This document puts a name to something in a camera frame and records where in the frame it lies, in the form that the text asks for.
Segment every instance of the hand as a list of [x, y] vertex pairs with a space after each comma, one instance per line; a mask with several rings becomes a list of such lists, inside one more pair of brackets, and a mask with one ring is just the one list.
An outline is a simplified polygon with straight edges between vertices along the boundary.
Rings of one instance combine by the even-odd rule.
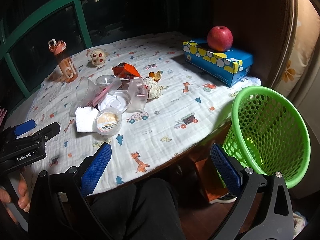
[[[24, 212], [29, 212], [30, 198], [29, 198], [28, 186], [27, 186], [27, 183], [26, 183], [24, 177], [22, 176], [22, 174], [20, 174], [18, 191], [21, 195], [21, 197], [19, 198], [19, 201], [18, 201], [19, 207], [21, 209], [23, 209]], [[11, 198], [10, 198], [9, 194], [1, 188], [0, 188], [0, 200], [3, 203], [10, 203], [11, 202]], [[17, 224], [18, 223], [17, 220], [15, 219], [15, 217], [12, 215], [11, 211], [8, 208], [7, 208], [7, 212], [9, 213], [12, 220]]]

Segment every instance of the red apple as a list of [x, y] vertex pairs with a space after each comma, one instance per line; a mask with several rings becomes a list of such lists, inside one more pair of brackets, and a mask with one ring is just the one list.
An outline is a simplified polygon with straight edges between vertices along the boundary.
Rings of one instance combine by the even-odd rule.
[[225, 52], [231, 48], [233, 36], [227, 27], [215, 26], [208, 33], [207, 43], [211, 49]]

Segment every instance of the orange water bottle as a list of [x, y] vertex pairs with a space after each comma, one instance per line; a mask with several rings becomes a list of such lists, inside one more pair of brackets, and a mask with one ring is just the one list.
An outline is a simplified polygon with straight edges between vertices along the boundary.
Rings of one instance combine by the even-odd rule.
[[59, 67], [66, 78], [66, 82], [70, 83], [73, 80], [76, 80], [78, 72], [72, 59], [66, 53], [66, 43], [62, 40], [56, 42], [55, 39], [52, 39], [48, 44], [49, 50], [53, 52], [58, 61]]

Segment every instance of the metal screw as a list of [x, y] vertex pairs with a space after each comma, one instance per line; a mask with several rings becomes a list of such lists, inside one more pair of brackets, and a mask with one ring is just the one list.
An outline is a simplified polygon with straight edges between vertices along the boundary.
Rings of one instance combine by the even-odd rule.
[[78, 170], [78, 168], [76, 166], [72, 166], [68, 169], [68, 172], [71, 174], [74, 174], [77, 172], [77, 170]]
[[277, 176], [278, 178], [281, 178], [281, 177], [282, 177], [282, 174], [281, 174], [281, 172], [279, 172], [279, 171], [276, 171], [276, 176]]
[[248, 173], [248, 174], [252, 174], [252, 173], [253, 173], [253, 169], [250, 168], [250, 167], [246, 167], [244, 170], [245, 170], [245, 172]]
[[47, 175], [47, 172], [46, 172], [46, 171], [41, 171], [41, 172], [39, 173], [39, 175], [40, 175], [40, 177], [44, 177], [45, 175]]

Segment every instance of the blue textured pad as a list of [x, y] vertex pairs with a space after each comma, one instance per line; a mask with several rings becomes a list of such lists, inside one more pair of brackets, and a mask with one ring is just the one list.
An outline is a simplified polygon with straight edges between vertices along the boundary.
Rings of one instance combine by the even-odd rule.
[[217, 145], [213, 144], [210, 156], [229, 192], [239, 197], [241, 193], [241, 178], [239, 178], [239, 175], [228, 160], [227, 154], [223, 149], [221, 151]]
[[36, 122], [31, 119], [27, 122], [24, 122], [24, 123], [18, 125], [16, 127], [16, 129], [14, 130], [14, 134], [16, 136], [20, 136], [20, 135], [32, 130], [35, 127], [36, 127]]
[[93, 193], [102, 173], [111, 159], [110, 144], [104, 143], [98, 151], [98, 155], [81, 178], [80, 192], [83, 197]]

